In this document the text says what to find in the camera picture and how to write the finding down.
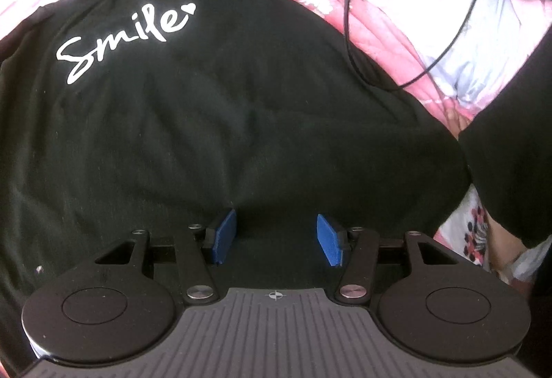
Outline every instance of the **grooved gray surface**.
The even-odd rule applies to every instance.
[[[231,289],[184,311],[158,346],[124,364],[71,369],[41,361],[26,378],[536,378],[515,360],[454,368],[388,341],[369,313],[323,290]]]

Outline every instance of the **finger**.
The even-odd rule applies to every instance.
[[[460,123],[460,131],[466,130],[466,128],[470,125],[471,121],[468,120],[464,115],[458,116],[458,121]]]
[[[458,118],[458,113],[454,109],[446,109],[445,116],[449,130],[452,135],[458,138],[460,135],[460,120]]]

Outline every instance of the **blue pad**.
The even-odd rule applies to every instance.
[[[214,229],[215,239],[213,241],[213,247],[211,248],[211,262],[213,264],[222,264],[236,236],[236,210],[231,210],[219,226]]]
[[[328,221],[323,215],[318,215],[316,233],[329,264],[342,266],[346,252],[351,250],[347,231],[339,224]]]

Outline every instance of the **metal screw head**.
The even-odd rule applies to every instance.
[[[339,293],[345,298],[361,298],[366,295],[367,290],[360,285],[345,285],[341,287]]]
[[[205,300],[206,298],[212,297],[214,293],[213,288],[207,285],[192,286],[186,291],[188,297],[194,300]]]

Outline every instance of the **black t-shirt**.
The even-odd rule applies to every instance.
[[[233,286],[331,286],[316,214],[433,234],[469,185],[446,128],[365,88],[342,36],[290,0],[63,0],[0,70],[0,360],[43,283],[132,229],[223,207]],[[355,51],[372,83],[392,85]]]

